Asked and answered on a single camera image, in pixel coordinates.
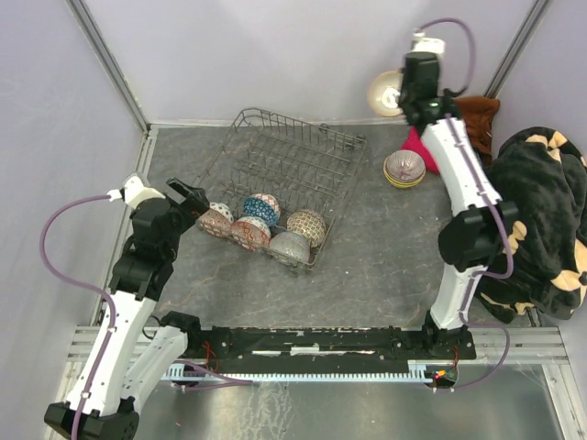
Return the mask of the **red diamond pattern bowl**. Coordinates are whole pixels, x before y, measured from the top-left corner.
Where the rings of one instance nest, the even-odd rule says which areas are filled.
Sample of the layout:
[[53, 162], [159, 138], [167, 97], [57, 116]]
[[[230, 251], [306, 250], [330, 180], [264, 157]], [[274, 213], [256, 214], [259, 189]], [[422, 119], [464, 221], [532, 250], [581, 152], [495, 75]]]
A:
[[234, 216], [224, 203], [210, 203], [209, 209], [198, 219], [198, 226], [215, 237], [229, 237]]

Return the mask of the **cream bowl orange rim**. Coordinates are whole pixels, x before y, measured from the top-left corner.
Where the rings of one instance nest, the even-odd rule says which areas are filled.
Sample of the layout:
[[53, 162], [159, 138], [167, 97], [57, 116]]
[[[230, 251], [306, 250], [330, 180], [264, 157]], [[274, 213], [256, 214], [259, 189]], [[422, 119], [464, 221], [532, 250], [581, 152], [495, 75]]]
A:
[[379, 74], [371, 83], [368, 102], [371, 109], [379, 116], [396, 117], [403, 113], [399, 105], [403, 75], [395, 71]]

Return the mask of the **red geometric pattern bowl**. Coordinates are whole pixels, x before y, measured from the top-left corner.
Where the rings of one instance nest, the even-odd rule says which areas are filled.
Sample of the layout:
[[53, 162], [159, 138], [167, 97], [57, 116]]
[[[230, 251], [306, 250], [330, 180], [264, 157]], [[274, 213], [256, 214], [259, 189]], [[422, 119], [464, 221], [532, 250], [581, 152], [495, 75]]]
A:
[[261, 218], [249, 215], [232, 224], [231, 236], [245, 249], [256, 251], [270, 244], [271, 230]]

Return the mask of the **blue triangle pattern bowl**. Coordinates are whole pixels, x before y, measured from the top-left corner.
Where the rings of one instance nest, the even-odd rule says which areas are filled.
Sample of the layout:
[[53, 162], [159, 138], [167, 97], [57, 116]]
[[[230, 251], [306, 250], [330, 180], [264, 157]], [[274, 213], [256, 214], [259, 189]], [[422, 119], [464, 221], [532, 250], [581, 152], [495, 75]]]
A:
[[267, 193], [256, 193], [243, 201], [244, 213], [262, 219], [268, 227], [277, 226], [281, 208], [277, 199]]

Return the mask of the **purple striped bowl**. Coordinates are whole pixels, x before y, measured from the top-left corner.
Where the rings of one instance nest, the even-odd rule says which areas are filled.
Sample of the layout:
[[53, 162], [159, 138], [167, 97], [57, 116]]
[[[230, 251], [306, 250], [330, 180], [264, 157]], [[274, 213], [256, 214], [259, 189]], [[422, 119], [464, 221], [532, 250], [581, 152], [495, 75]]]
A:
[[409, 150], [398, 150], [388, 156], [384, 168], [397, 179], [407, 181], [426, 171], [422, 158]]

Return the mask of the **grey wire dish rack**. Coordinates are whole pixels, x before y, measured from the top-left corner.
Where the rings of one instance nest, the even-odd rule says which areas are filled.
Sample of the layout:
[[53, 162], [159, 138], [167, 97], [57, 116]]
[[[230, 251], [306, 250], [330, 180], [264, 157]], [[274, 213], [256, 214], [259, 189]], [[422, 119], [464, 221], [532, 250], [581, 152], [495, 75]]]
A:
[[303, 209], [320, 214], [330, 230], [366, 148], [363, 135], [248, 107], [238, 113], [193, 185], [236, 216], [244, 214], [244, 200], [255, 193], [275, 197], [281, 212], [270, 228], [273, 235], [285, 232], [289, 216]]

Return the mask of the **orange flower leaf bowl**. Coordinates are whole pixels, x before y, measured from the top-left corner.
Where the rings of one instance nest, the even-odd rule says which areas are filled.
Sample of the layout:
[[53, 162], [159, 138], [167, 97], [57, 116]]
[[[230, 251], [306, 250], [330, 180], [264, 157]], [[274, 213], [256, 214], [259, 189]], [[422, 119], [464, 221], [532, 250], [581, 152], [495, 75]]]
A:
[[420, 173], [416, 178], [410, 179], [407, 181], [403, 181], [401, 179], [394, 178], [386, 169], [383, 170], [385, 178], [387, 181], [396, 188], [410, 188], [416, 186], [420, 183], [424, 177], [426, 176], [426, 172], [423, 171]]

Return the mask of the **yellow rim blue pattern bowl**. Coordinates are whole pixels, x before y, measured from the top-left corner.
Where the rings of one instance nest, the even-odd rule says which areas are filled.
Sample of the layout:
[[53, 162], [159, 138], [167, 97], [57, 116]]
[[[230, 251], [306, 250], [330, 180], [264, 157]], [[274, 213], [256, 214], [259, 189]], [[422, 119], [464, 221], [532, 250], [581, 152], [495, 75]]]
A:
[[417, 186], [422, 180], [423, 179], [419, 179], [419, 180], [408, 181], [408, 182], [388, 180], [388, 182], [395, 188], [407, 189], [407, 188], [412, 188], [412, 187]]

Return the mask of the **grey hexagon pattern bowl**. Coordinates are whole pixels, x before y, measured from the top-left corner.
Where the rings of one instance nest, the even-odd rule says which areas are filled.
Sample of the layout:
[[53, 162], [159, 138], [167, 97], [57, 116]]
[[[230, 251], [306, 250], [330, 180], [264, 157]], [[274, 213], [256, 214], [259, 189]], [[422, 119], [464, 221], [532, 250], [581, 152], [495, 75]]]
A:
[[295, 232], [285, 231], [276, 235], [270, 242], [270, 250], [278, 261], [286, 265], [305, 264], [310, 260], [308, 240]]

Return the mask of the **brown dotted pattern bowl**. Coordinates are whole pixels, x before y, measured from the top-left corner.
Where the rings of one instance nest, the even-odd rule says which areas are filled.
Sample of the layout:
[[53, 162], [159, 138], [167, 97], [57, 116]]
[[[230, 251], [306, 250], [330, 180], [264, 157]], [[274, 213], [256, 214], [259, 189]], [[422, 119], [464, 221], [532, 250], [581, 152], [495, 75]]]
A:
[[289, 231], [305, 237], [311, 248], [319, 247], [325, 240], [327, 225], [321, 214], [301, 209], [291, 214], [286, 222]]

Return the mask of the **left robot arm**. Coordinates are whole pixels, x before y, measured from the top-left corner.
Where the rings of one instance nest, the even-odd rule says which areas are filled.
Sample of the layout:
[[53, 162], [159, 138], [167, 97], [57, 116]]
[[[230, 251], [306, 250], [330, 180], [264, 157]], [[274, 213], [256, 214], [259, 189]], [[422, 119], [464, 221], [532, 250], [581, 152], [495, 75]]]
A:
[[149, 187], [138, 175], [102, 195], [104, 201], [121, 200], [130, 208], [132, 226], [107, 289], [59, 272], [49, 261], [46, 240], [39, 241], [42, 261], [52, 274], [98, 293], [106, 303], [79, 379], [64, 401], [50, 404], [45, 412], [45, 424], [66, 439], [133, 438], [142, 407], [163, 374], [180, 356], [191, 358], [202, 349], [198, 318], [170, 313], [146, 350], [137, 360], [131, 358], [173, 273], [181, 236], [210, 207], [204, 189], [176, 178], [167, 184], [183, 197], [181, 202]]

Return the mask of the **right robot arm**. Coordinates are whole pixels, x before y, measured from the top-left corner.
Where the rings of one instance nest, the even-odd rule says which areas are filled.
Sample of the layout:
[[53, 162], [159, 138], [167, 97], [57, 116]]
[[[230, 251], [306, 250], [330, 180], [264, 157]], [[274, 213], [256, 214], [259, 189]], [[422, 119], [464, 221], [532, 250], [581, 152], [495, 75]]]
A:
[[444, 261], [437, 298], [421, 329], [422, 350], [443, 358], [471, 345], [469, 308], [481, 278], [514, 271], [508, 240], [518, 216], [489, 182], [471, 146], [452, 91], [439, 88], [440, 58], [427, 51], [404, 56], [399, 106], [433, 157], [451, 203], [452, 217], [438, 236]]

